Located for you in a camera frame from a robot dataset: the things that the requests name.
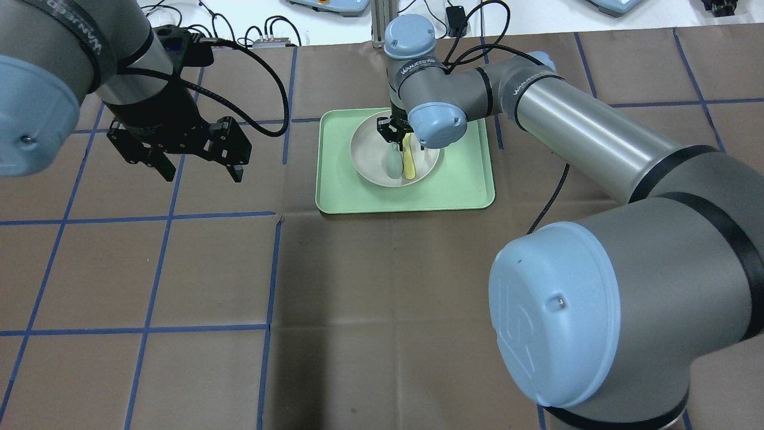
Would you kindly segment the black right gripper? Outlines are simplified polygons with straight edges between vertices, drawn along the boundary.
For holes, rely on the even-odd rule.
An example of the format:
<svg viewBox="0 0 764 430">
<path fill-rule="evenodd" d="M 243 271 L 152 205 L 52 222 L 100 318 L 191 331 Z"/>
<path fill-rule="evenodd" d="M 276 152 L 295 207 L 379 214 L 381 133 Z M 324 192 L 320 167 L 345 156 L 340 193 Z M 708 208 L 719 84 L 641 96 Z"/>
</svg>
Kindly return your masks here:
<svg viewBox="0 0 764 430">
<path fill-rule="evenodd" d="M 390 117 L 377 117 L 376 130 L 387 143 L 396 145 L 398 150 L 403 150 L 404 137 L 413 133 L 413 128 L 408 120 L 408 113 L 395 102 L 391 102 Z M 420 150 L 425 151 L 426 147 L 420 145 Z"/>
</svg>

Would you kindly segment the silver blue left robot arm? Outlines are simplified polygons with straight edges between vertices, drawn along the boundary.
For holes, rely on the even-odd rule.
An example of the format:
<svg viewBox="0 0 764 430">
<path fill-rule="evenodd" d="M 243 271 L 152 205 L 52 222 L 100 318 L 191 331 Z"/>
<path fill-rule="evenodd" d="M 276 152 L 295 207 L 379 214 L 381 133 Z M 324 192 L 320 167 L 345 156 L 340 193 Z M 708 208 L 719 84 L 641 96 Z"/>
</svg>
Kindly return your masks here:
<svg viewBox="0 0 764 430">
<path fill-rule="evenodd" d="M 210 65 L 213 44 L 153 28 L 131 1 L 3 1 L 2 176 L 48 168 L 95 93 L 114 116 L 107 139 L 127 163 L 172 182 L 168 155 L 194 155 L 240 182 L 250 142 L 232 117 L 204 120 L 180 77 Z"/>
</svg>

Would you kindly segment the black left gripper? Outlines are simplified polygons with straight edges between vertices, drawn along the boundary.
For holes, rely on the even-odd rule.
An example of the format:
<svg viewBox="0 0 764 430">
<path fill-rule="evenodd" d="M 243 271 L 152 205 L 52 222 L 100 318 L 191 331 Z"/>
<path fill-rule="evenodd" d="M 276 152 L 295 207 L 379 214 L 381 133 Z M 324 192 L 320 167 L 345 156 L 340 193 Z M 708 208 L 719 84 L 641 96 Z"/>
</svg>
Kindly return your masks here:
<svg viewBox="0 0 764 430">
<path fill-rule="evenodd" d="M 107 138 L 129 164 L 145 164 L 166 182 L 175 179 L 168 154 L 196 155 L 224 166 L 233 182 L 242 182 L 252 144 L 233 117 L 210 124 L 189 92 L 191 82 L 179 76 L 159 79 L 163 88 L 144 100 L 107 100 L 114 115 Z"/>
</svg>

